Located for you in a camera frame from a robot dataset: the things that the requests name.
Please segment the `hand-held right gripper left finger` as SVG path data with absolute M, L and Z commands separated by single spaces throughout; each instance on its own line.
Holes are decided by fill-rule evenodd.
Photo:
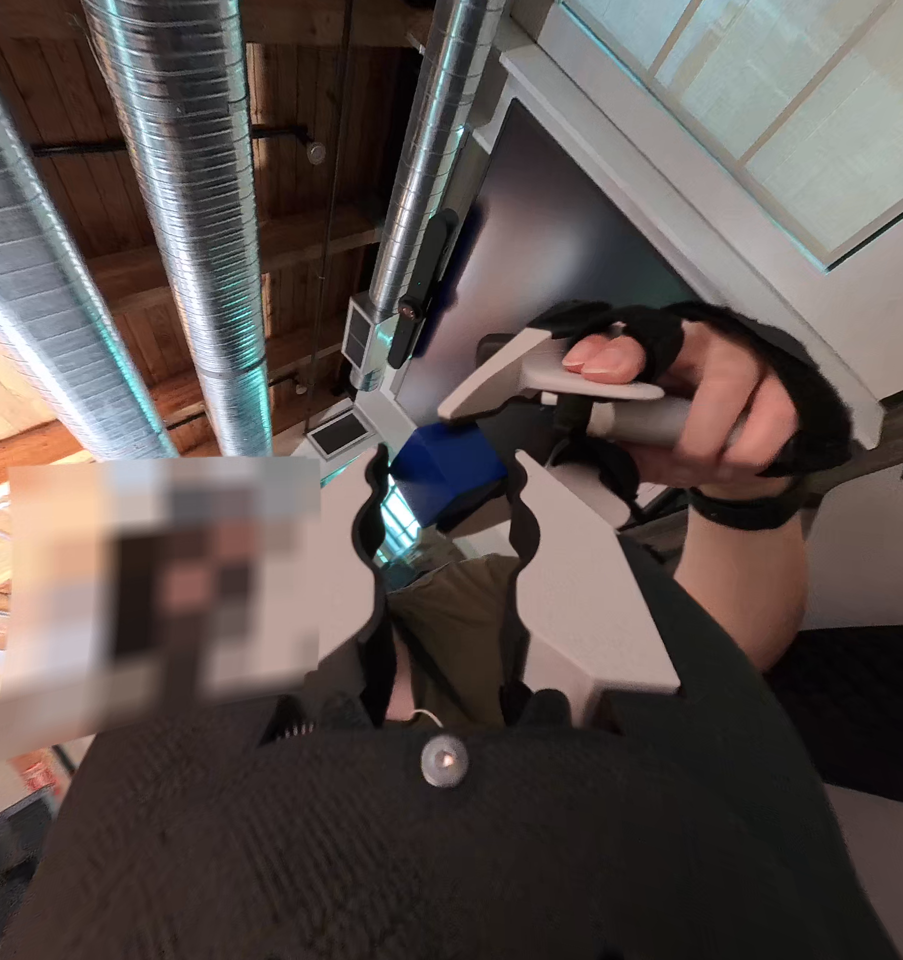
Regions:
M 321 489 L 318 687 L 361 703 L 380 727 L 392 696 L 392 627 L 376 555 L 388 450 L 369 448 Z

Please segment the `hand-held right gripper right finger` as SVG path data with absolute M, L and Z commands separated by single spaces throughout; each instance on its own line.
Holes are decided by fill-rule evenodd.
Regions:
M 557 690 L 574 726 L 605 696 L 674 696 L 680 679 L 619 538 L 626 501 L 583 463 L 543 465 L 517 450 L 509 469 L 517 568 L 502 621 L 503 709 Z

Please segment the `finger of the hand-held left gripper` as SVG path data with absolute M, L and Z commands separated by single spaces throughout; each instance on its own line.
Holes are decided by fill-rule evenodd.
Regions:
M 572 382 L 563 365 L 568 348 L 567 338 L 556 339 L 549 330 L 519 331 L 438 405 L 438 419 L 445 424 L 470 422 L 515 399 L 566 392 Z

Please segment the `dark blue cube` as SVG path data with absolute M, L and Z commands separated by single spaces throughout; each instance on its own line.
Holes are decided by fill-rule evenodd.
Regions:
M 507 468 L 475 424 L 418 427 L 389 466 L 422 529 L 447 533 L 506 493 Z

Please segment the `person's left hand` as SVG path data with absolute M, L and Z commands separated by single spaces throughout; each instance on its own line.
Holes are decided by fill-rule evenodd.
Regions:
M 684 320 L 684 342 L 660 377 L 666 393 L 690 398 L 671 449 L 625 443 L 645 482 L 697 488 L 706 497 L 779 496 L 789 478 L 763 475 L 797 430 L 794 403 L 778 376 L 743 342 Z

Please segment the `white vent grille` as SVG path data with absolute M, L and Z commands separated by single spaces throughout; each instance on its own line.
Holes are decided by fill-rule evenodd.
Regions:
M 355 409 L 329 418 L 307 431 L 304 438 L 325 461 L 364 444 L 375 431 Z

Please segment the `black mesh pad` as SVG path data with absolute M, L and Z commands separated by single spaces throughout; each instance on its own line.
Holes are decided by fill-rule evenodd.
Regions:
M 823 782 L 903 803 L 903 625 L 803 630 L 765 679 Z

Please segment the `large paned window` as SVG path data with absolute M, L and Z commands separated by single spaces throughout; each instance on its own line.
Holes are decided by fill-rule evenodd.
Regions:
M 825 269 L 903 218 L 903 1 L 563 5 Z

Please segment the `large black wall screen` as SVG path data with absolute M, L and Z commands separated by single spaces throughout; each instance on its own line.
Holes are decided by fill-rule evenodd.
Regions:
M 397 454 L 476 368 L 492 334 L 567 301 L 664 307 L 698 295 L 532 114 L 513 100 L 429 309 L 396 405 Z

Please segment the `white wall vent box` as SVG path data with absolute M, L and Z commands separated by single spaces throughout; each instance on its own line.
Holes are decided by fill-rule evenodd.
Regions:
M 350 365 L 349 382 L 359 392 L 381 387 L 389 349 L 386 322 L 379 320 L 367 291 L 349 298 L 341 353 Z

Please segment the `slim spiral metal duct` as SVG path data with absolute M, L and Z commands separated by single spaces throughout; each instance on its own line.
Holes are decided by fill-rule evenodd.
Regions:
M 505 10 L 506 1 L 435 5 L 369 289 L 375 326 L 397 313 L 410 287 Z

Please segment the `large spiral metal duct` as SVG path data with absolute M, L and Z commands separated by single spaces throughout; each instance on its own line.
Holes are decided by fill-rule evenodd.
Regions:
M 179 456 L 1 92 L 0 351 L 97 459 Z
M 85 1 L 82 7 L 220 453 L 270 456 L 239 4 Z

